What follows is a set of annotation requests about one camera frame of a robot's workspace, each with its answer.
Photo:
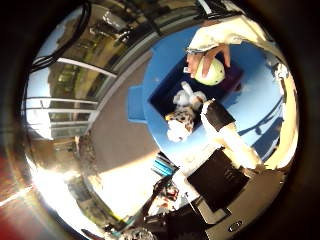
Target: yellow ball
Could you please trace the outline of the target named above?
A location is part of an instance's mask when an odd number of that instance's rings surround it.
[[[209,72],[206,77],[202,77],[203,59],[201,59],[195,79],[205,85],[213,86],[219,84],[225,78],[225,71],[223,64],[216,58],[213,59]]]

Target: stuffed toy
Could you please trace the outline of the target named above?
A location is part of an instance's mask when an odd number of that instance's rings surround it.
[[[190,136],[195,116],[207,100],[203,92],[193,92],[187,82],[181,82],[181,87],[182,90],[178,91],[173,98],[173,103],[176,105],[175,111],[165,117],[168,122],[167,135],[173,142],[185,141]]]

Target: floor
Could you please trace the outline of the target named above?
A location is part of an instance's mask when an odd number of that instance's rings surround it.
[[[146,66],[137,68],[114,93],[91,129],[103,186],[100,196],[121,218],[142,206],[159,179],[148,171],[159,149],[147,126],[129,122],[126,112],[128,88],[141,82]]]

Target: cable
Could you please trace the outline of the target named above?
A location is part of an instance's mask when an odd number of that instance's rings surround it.
[[[80,36],[82,35],[82,33],[84,32],[84,30],[88,25],[90,15],[91,15],[91,3],[85,0],[82,5],[81,16],[79,18],[79,21],[77,23],[76,29],[72,37],[62,47],[60,47],[58,50],[56,50],[52,54],[48,56],[40,57],[36,61],[34,61],[30,72],[33,73],[33,72],[39,71],[55,63],[64,54],[64,52],[67,51],[80,38]]]

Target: person's hand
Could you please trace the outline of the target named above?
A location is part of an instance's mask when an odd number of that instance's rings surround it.
[[[202,76],[206,77],[209,72],[209,68],[210,68],[212,60],[215,58],[215,56],[219,52],[221,52],[223,54],[225,65],[227,67],[230,67],[229,45],[220,44],[219,46],[207,51],[206,53],[196,53],[196,54],[188,54],[187,55],[188,72],[190,73],[190,76],[192,78],[194,78],[194,76],[196,75],[199,63],[200,63],[202,57],[204,57]]]

